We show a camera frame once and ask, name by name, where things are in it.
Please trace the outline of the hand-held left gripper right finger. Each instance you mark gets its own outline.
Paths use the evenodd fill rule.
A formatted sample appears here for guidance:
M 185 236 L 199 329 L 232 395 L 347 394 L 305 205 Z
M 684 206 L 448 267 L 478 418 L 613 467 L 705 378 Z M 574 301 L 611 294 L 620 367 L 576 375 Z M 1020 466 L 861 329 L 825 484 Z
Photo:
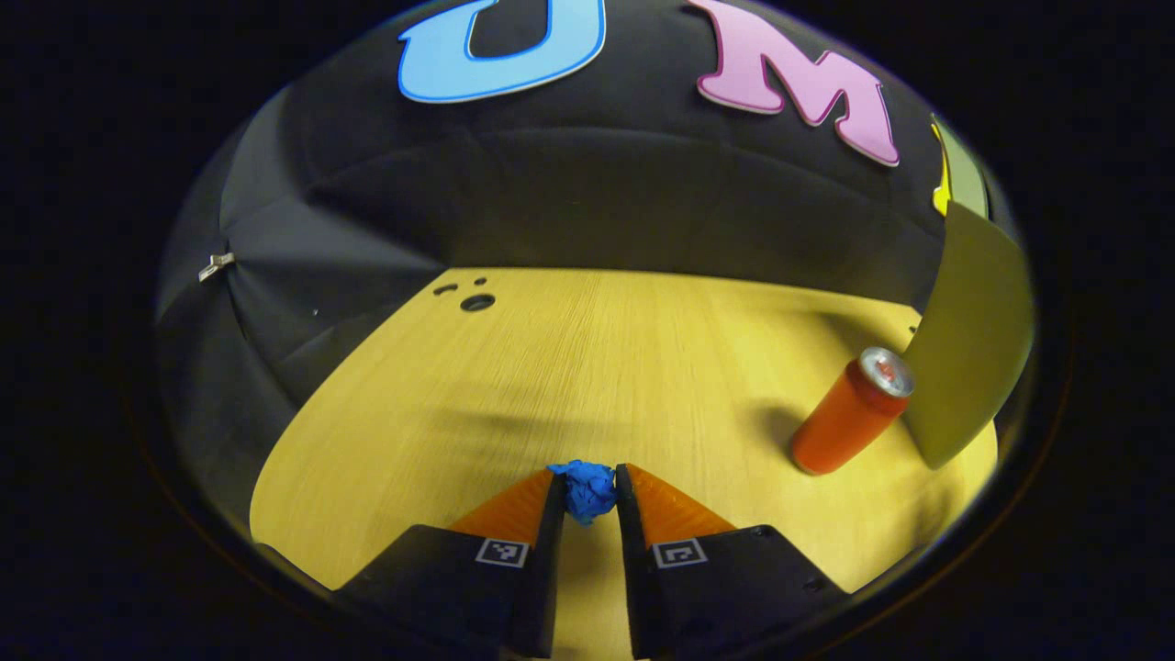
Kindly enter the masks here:
M 634 464 L 615 486 L 637 660 L 776 660 L 764 645 L 847 602 L 776 527 L 738 528 Z

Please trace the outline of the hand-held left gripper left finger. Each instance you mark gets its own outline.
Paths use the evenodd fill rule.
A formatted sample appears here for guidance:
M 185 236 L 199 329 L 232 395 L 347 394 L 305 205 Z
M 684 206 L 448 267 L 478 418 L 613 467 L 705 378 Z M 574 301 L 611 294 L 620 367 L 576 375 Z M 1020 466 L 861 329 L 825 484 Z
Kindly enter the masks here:
M 540 468 L 446 527 L 414 524 L 337 598 L 395 660 L 550 657 L 566 492 Z

